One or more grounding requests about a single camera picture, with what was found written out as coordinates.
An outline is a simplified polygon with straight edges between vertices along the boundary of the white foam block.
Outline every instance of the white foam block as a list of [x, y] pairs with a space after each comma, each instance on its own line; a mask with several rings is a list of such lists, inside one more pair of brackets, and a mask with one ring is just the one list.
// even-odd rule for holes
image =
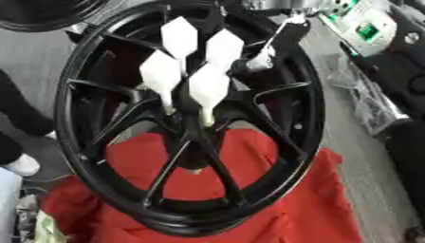
[[140, 66], [140, 74], [144, 85], [159, 94], [167, 113], [171, 112], [172, 91], [181, 81], [179, 62], [157, 50]]
[[244, 41], [223, 28], [207, 42], [207, 61], [227, 72], [241, 57]]
[[186, 57], [197, 50], [197, 29], [185, 18], [178, 17], [161, 28], [162, 45], [180, 61], [186, 72]]
[[202, 106], [205, 125], [213, 125], [213, 109], [226, 98], [229, 84], [230, 78], [212, 64], [205, 64], [189, 79], [190, 95]]

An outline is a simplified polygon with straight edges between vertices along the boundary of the black pants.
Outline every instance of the black pants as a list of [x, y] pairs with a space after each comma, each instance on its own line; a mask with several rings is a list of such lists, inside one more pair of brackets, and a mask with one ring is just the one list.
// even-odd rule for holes
[[[32, 107], [22, 93], [0, 69], [0, 112], [10, 119], [18, 129], [31, 136], [44, 136], [53, 131], [53, 121], [44, 117], [37, 109]], [[23, 154], [22, 146], [0, 132], [0, 165], [8, 164]]]

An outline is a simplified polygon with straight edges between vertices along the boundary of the red cloth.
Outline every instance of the red cloth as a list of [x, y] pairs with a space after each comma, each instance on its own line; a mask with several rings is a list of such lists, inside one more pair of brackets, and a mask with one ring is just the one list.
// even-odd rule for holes
[[[167, 159], [158, 134], [142, 134], [111, 145], [108, 161], [125, 178], [146, 189]], [[230, 130], [220, 157], [240, 187], [253, 183], [271, 166], [276, 146], [268, 137], [248, 129]], [[71, 243], [358, 243], [356, 222], [335, 171], [341, 157], [322, 149], [305, 178], [283, 199], [222, 234], [180, 238], [159, 234], [102, 203], [77, 178], [64, 181], [45, 199], [42, 208], [60, 230], [74, 235]], [[198, 176], [177, 169], [165, 186], [165, 196], [206, 199], [223, 196], [211, 168]]]

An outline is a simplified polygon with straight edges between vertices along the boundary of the white shoe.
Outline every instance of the white shoe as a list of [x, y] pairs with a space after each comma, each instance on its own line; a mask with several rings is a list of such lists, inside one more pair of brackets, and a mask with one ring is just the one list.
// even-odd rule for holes
[[21, 177], [34, 176], [40, 170], [37, 160], [26, 154], [4, 167]]
[[56, 132], [52, 131], [51, 133], [45, 135], [45, 137], [48, 137], [50, 139], [56, 140]]

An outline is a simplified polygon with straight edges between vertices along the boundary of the floor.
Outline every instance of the floor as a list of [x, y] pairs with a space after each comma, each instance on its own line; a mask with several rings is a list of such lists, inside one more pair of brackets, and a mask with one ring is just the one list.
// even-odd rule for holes
[[[112, 1], [114, 12], [133, 5]], [[370, 138], [356, 122], [352, 104], [343, 90], [327, 80], [336, 67], [338, 50], [333, 38], [320, 23], [303, 42], [323, 80], [327, 118], [323, 146], [343, 156], [339, 167], [341, 180], [352, 202], [366, 243], [399, 243], [406, 228], [415, 226], [417, 218], [382, 144]], [[5, 69], [31, 103], [52, 117], [56, 83], [73, 46], [62, 31], [48, 33], [14, 33], [0, 30], [0, 67]], [[43, 185], [70, 173], [55, 142], [35, 139], [15, 130], [0, 117], [0, 130], [18, 139], [29, 154], [42, 163], [42, 171], [31, 180], [32, 186]]]

